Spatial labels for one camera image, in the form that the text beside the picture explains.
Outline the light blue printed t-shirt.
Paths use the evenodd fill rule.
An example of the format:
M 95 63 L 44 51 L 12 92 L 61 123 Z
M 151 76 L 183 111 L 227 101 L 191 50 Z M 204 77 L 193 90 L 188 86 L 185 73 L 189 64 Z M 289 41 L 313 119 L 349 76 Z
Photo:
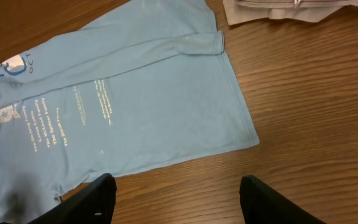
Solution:
M 0 63 L 0 222 L 105 173 L 258 143 L 204 1 L 129 1 Z

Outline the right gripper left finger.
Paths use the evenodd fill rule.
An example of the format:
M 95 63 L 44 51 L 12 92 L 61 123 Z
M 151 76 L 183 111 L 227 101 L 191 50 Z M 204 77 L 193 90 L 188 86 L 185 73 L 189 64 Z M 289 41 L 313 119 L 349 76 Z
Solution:
M 116 191 L 115 178 L 105 173 L 29 224 L 110 224 Z

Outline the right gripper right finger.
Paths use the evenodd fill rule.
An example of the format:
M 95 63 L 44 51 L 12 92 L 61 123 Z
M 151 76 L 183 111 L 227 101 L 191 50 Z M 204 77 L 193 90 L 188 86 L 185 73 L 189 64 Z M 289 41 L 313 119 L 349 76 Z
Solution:
M 324 224 L 254 175 L 242 177 L 239 195 L 246 224 Z

